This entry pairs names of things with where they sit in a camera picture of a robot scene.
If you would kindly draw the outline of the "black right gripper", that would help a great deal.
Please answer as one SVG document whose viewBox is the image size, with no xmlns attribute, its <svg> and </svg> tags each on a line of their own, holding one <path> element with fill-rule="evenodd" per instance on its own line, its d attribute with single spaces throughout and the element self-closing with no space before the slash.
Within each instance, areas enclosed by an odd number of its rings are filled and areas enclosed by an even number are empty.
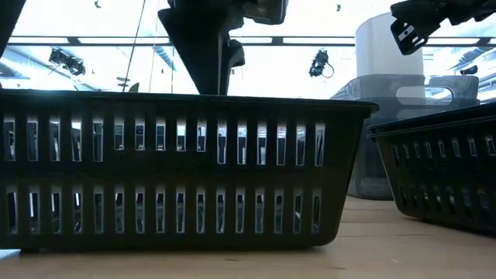
<svg viewBox="0 0 496 279">
<path fill-rule="evenodd" d="M 391 5 L 391 34 L 402 55 L 423 47 L 445 19 L 460 24 L 465 13 L 464 0 L 404 0 Z"/>
</svg>

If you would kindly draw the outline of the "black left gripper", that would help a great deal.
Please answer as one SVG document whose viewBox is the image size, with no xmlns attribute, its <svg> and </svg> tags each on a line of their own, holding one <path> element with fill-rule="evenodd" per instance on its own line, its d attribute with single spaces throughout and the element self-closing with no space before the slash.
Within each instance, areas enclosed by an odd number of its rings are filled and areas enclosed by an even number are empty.
<svg viewBox="0 0 496 279">
<path fill-rule="evenodd" d="M 234 8 L 259 24 L 280 25 L 288 4 L 289 0 L 168 0 L 170 8 L 160 10 L 158 18 L 198 93 L 227 95 L 231 70 L 245 64 L 245 54 L 241 42 L 229 39 L 229 12 L 223 8 Z"/>
</svg>

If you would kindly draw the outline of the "grey plastic bin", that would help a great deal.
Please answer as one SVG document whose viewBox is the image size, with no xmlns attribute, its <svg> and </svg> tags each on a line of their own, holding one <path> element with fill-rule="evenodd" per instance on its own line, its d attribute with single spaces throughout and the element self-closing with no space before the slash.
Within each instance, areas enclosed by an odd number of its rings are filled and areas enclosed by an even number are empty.
<svg viewBox="0 0 496 279">
<path fill-rule="evenodd" d="M 479 105 L 476 98 L 426 98 L 426 97 L 361 97 L 355 101 L 373 102 L 379 108 L 376 112 L 366 114 L 355 112 L 346 116 L 347 120 L 361 117 L 361 127 L 411 119 L 431 115 L 438 112 L 448 112 Z"/>
<path fill-rule="evenodd" d="M 376 102 L 382 112 L 407 118 L 479 105 L 478 85 L 474 76 L 368 74 L 349 81 L 333 98 Z"/>
<path fill-rule="evenodd" d="M 476 98 L 369 97 L 367 100 L 377 103 L 380 110 L 363 122 L 348 194 L 356 198 L 382 201 L 392 200 L 393 195 L 377 144 L 367 137 L 367 127 L 480 103 Z"/>
</svg>

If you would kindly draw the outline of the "white cylindrical lamp shade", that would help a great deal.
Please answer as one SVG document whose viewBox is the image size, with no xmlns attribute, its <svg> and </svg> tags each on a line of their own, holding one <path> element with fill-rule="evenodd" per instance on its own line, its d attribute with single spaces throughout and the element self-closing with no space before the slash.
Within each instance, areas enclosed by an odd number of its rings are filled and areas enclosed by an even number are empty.
<svg viewBox="0 0 496 279">
<path fill-rule="evenodd" d="M 376 15 L 356 30 L 356 75 L 363 96 L 425 97 L 422 51 L 401 54 L 391 13 Z"/>
</svg>

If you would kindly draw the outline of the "black overhead crossbar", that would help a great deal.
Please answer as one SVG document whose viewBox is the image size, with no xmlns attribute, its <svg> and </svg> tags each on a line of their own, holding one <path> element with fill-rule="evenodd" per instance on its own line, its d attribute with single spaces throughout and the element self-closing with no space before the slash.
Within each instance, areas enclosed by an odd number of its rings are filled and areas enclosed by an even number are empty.
<svg viewBox="0 0 496 279">
<path fill-rule="evenodd" d="M 247 46 L 354 47 L 353 36 L 234 36 Z M 13 36 L 12 46 L 170 46 L 168 36 Z M 496 47 L 496 37 L 433 37 L 426 47 Z"/>
</svg>

